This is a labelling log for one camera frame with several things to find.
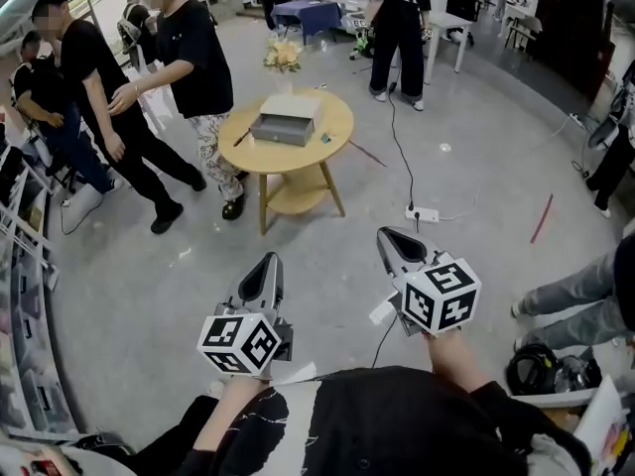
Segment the white table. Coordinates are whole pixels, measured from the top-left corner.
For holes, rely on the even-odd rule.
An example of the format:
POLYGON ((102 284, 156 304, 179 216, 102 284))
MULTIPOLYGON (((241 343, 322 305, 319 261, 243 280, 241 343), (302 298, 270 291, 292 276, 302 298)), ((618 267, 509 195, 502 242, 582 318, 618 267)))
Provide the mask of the white table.
POLYGON ((439 49, 441 38, 445 36, 448 29, 461 30, 462 36, 459 41, 458 53, 454 63, 454 71, 460 72, 463 57, 468 44, 468 33, 470 32, 472 22, 454 16, 447 12, 432 12, 429 16, 429 30, 432 35, 427 39, 429 45, 427 63, 425 66, 424 84, 429 85, 432 80, 436 56, 439 49))

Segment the grey drawer box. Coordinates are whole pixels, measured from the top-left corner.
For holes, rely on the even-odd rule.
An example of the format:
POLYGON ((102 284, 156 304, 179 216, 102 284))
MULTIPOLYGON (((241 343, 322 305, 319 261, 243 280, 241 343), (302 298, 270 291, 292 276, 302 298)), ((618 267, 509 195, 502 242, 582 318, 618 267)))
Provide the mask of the grey drawer box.
POLYGON ((271 95, 250 126, 257 140, 304 147, 323 115, 318 97, 281 93, 271 95))

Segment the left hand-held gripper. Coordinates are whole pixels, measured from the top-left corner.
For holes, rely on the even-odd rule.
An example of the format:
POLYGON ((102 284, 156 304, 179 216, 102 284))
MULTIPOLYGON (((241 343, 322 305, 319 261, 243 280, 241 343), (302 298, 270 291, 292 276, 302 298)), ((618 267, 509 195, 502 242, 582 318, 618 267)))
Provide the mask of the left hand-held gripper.
POLYGON ((267 252, 247 273, 238 296, 206 318, 196 348, 223 375, 263 377, 272 362, 293 355, 293 325, 280 314, 284 265, 277 253, 267 252))

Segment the person's right forearm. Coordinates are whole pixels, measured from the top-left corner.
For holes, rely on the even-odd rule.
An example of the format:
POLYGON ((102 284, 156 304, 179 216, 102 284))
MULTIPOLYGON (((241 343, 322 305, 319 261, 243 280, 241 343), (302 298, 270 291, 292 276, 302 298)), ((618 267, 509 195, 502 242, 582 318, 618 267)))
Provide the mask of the person's right forearm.
POLYGON ((452 329, 436 336, 425 336, 433 372, 454 383, 469 394, 486 388, 496 388, 479 366, 460 329, 452 329))

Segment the yellow flower bouquet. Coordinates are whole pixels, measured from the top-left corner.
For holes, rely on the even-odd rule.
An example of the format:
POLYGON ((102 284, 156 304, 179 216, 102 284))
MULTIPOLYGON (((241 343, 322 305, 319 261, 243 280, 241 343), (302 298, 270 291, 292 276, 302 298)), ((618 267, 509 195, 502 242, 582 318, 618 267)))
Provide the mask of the yellow flower bouquet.
POLYGON ((268 39, 263 66, 273 75, 279 93, 293 92, 294 75, 302 69, 303 51, 303 46, 296 41, 274 36, 268 39))

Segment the white power strip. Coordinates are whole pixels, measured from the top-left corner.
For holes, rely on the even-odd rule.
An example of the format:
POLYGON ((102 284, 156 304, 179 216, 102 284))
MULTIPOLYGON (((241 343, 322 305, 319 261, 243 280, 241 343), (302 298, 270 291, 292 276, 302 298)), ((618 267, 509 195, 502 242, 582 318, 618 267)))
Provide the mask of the white power strip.
POLYGON ((407 220, 425 223, 439 223, 441 220, 437 210, 418 206, 407 206, 405 209, 405 218, 407 220))

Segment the dark red floor stick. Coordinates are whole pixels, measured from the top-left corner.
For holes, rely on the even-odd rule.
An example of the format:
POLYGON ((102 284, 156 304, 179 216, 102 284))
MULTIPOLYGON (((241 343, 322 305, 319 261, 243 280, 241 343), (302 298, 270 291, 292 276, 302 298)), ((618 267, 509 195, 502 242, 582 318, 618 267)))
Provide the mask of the dark red floor stick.
POLYGON ((364 147, 358 145, 357 143, 355 143, 353 140, 349 140, 348 144, 350 144, 353 148, 355 148, 357 151, 361 152, 362 154, 364 154, 367 158, 369 158, 371 161, 375 162, 376 164, 382 166, 383 168, 387 168, 387 165, 382 162, 378 157, 376 157, 374 154, 372 154, 371 152, 369 152, 367 149, 365 149, 364 147))

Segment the person's black clothed torso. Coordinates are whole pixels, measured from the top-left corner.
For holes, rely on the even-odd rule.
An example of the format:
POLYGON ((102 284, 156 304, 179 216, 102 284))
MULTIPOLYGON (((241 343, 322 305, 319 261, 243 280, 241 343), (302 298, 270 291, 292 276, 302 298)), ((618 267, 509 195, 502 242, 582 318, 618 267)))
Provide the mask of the person's black clothed torso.
POLYGON ((269 386, 215 452, 192 449, 221 395, 200 396, 129 468, 134 476, 528 476, 534 434, 571 434, 495 384, 469 394, 437 374, 391 366, 269 386))

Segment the blue cloth covered table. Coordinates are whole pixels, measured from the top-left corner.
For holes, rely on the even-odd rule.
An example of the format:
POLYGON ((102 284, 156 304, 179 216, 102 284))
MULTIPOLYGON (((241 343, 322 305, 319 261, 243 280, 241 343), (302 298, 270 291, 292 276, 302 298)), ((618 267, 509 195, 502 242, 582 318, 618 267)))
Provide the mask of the blue cloth covered table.
POLYGON ((341 10, 337 3, 323 0, 294 0, 274 6, 272 19, 279 25, 293 18, 301 26, 303 40, 341 25, 341 10))

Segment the person's grey hood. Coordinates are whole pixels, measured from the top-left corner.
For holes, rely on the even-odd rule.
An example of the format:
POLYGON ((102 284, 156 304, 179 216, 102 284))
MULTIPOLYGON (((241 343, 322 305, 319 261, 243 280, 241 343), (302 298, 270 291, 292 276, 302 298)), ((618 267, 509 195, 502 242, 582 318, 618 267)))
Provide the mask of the person's grey hood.
POLYGON ((591 457, 586 446, 571 435, 560 440, 534 434, 527 455, 528 476, 589 476, 591 457))

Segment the red floor strip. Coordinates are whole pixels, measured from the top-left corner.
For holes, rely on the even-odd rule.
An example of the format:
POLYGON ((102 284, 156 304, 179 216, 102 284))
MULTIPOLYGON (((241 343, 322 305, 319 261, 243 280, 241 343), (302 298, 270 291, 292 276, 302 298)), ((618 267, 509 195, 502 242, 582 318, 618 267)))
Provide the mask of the red floor strip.
POLYGON ((530 244, 532 244, 532 245, 534 245, 536 243, 536 241, 537 241, 537 239, 538 239, 538 237, 539 237, 539 235, 541 233, 541 230, 544 227, 544 224, 545 224, 546 219, 547 219, 547 217, 549 215, 553 200, 554 200, 554 195, 552 193, 550 193, 550 195, 548 197, 548 200, 546 202, 546 205, 545 205, 545 207, 544 207, 544 209, 542 211, 541 217, 540 217, 540 219, 539 219, 539 221, 538 221, 538 223, 536 225, 536 228, 535 228, 535 230, 534 230, 534 232, 533 232, 533 234, 531 236, 530 244))

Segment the white storage shelf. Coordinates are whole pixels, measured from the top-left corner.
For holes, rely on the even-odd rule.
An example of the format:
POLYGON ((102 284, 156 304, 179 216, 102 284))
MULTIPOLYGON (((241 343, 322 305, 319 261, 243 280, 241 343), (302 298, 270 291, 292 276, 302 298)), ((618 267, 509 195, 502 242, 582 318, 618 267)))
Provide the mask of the white storage shelf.
POLYGON ((79 429, 49 324, 60 274, 47 237, 51 194, 20 149, 0 154, 0 428, 12 437, 61 442, 79 429))

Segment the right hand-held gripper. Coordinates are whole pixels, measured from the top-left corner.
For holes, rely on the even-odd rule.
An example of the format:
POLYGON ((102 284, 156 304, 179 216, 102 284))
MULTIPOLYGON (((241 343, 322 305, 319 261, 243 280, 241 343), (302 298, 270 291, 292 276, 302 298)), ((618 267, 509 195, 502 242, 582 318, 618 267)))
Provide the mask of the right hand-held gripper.
POLYGON ((482 283, 464 259, 438 250, 428 255, 425 243, 400 227, 380 227, 376 244, 407 336, 437 336, 472 321, 482 283))

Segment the round wooden table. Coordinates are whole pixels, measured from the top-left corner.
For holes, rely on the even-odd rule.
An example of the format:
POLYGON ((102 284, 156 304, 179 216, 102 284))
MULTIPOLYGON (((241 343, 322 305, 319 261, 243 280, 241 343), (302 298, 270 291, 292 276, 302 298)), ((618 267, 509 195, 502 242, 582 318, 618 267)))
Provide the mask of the round wooden table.
POLYGON ((329 170, 327 160, 340 152, 353 133, 354 117, 349 106, 324 89, 302 89, 301 95, 318 97, 323 115, 304 147, 255 139, 251 134, 237 147, 234 142, 256 119, 264 102, 258 99, 233 111, 221 125, 218 145, 221 155, 232 165, 258 179, 259 230, 267 232, 267 212, 300 215, 312 210, 330 194, 340 215, 345 209, 329 170), (330 143, 320 137, 328 132, 330 143))

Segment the person's left forearm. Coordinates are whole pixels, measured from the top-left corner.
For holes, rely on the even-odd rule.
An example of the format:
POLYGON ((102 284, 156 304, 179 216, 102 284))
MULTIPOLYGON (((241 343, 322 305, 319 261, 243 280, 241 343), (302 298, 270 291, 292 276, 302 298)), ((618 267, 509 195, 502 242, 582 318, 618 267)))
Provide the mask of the person's left forearm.
POLYGON ((261 392, 269 388, 269 382, 254 377, 233 376, 225 384, 218 405, 201 429, 192 449, 215 452, 244 408, 261 392))

